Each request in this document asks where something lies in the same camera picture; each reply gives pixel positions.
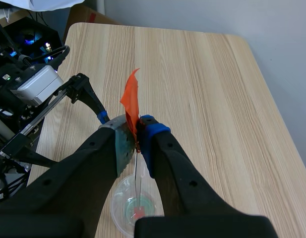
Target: screw hole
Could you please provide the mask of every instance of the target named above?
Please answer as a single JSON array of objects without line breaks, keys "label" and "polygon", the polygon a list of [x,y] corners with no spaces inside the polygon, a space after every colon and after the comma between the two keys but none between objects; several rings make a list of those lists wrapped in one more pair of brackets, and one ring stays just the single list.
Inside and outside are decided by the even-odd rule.
[{"label": "screw hole", "polygon": [[196,187],[198,184],[197,184],[196,181],[190,181],[189,185],[192,186],[192,187]]},{"label": "screw hole", "polygon": [[45,181],[43,181],[43,186],[48,186],[51,183],[52,183],[51,179],[46,179]]}]

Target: gray wall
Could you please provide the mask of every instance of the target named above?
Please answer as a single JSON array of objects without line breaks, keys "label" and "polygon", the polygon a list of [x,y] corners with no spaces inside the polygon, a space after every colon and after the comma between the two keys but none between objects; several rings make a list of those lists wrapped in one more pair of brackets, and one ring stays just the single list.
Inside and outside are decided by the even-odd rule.
[{"label": "gray wall", "polygon": [[128,25],[244,37],[306,166],[306,0],[106,0],[105,11]]},{"label": "gray wall", "polygon": [[[70,13],[70,8],[57,9],[54,11],[44,11],[43,13],[45,22],[52,29],[58,31],[60,40],[63,39],[63,34],[65,26],[67,24],[69,13]],[[38,17],[37,19],[40,23],[44,24],[43,21],[40,19],[40,17]]]}]

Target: black metal frame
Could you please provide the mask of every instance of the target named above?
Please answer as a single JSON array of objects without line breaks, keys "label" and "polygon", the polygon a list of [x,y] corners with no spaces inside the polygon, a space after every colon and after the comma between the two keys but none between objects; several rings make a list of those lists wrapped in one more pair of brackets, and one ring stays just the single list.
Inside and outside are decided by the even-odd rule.
[{"label": "black metal frame", "polygon": [[[71,77],[68,82],[62,85],[54,94],[57,95],[63,90],[66,90],[66,95],[71,98],[73,104],[77,100],[80,100],[92,109],[96,115],[105,111],[104,106],[93,91],[89,78],[86,75],[79,73],[78,75]],[[108,116],[105,116],[104,120],[109,121],[110,119]],[[17,159],[21,162],[48,168],[57,163],[56,161],[50,160],[30,150],[29,147],[31,145],[31,139],[26,135],[23,135],[20,131],[3,146],[0,153],[3,152],[10,158]]]}]

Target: thin wire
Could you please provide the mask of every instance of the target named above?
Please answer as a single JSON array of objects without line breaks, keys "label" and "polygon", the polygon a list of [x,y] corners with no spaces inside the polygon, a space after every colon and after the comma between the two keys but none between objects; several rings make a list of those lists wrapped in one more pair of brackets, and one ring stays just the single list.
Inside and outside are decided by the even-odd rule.
[{"label": "thin wire", "polygon": [[9,189],[11,189],[11,190],[9,191],[9,194],[12,194],[13,192],[15,192],[15,190],[17,190],[18,187],[20,187],[26,181],[27,181],[27,179],[23,179],[20,183],[14,185],[13,188],[10,187]]},{"label": "thin wire", "polygon": [[42,15],[39,15],[40,16],[40,18],[42,19],[42,21],[44,22],[44,24],[47,26],[47,27],[49,27],[50,28],[50,26],[45,22],[45,20],[44,20],[44,17],[43,17],[43,12],[41,12],[41,14]]},{"label": "thin wire", "polygon": [[47,53],[45,55],[33,58],[30,61],[33,62],[33,61],[37,61],[37,60],[42,60],[42,59],[47,58],[49,56],[53,56],[55,54],[58,54],[58,53],[60,53],[61,51],[64,51],[64,50],[66,50],[66,46],[61,46],[61,47],[59,47],[59,48],[57,48],[57,49],[55,49],[53,51],[50,51],[49,53]]},{"label": "thin wire", "polygon": [[54,59],[52,59],[51,61],[48,62],[48,65],[53,67],[53,69],[57,69],[59,67],[59,65],[61,65],[61,63],[64,61],[66,56],[69,54],[70,47],[69,46],[65,46],[65,47],[66,47],[66,49],[63,51],[62,54],[58,55],[56,58],[54,58]]},{"label": "thin wire", "polygon": [[34,27],[34,43],[36,42],[36,30],[35,30],[35,27]]},{"label": "thin wire", "polygon": [[6,16],[6,14],[5,14],[5,8],[3,8],[3,12],[4,12],[4,16],[5,16],[5,18],[6,18],[7,23],[9,23],[9,9],[8,9],[7,16]]},{"label": "thin wire", "polygon": [[9,190],[9,189],[11,189],[11,188],[14,188],[16,185],[20,185],[20,184],[22,184],[23,182],[25,182],[25,181],[28,179],[28,177],[29,177],[29,172],[30,172],[30,171],[28,171],[27,173],[25,173],[24,175],[22,175],[22,176],[19,177],[18,179],[15,179],[13,182],[9,183],[7,186],[5,186],[4,188],[2,188],[2,189],[0,190],[0,194],[1,194],[1,193],[4,193],[7,189]]},{"label": "thin wire", "polygon": [[33,15],[30,13],[30,11],[29,11],[29,10],[27,10],[27,11],[28,11],[30,17],[34,20],[34,17],[33,17]]},{"label": "thin wire", "polygon": [[19,163],[15,162],[14,160],[11,159],[3,159],[4,163],[6,164],[6,169],[8,169],[8,166],[10,166],[11,168],[9,168],[8,170],[11,169],[16,169],[16,172],[18,174],[25,174],[26,170],[23,166],[21,166]]}]

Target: white cloth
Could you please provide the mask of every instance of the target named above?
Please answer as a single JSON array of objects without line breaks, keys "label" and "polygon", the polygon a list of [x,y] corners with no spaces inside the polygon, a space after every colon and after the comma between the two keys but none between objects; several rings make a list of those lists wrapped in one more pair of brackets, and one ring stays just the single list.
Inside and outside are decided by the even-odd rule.
[{"label": "white cloth", "polygon": [[72,7],[84,0],[0,0],[13,6],[31,11],[53,11],[60,8]]}]

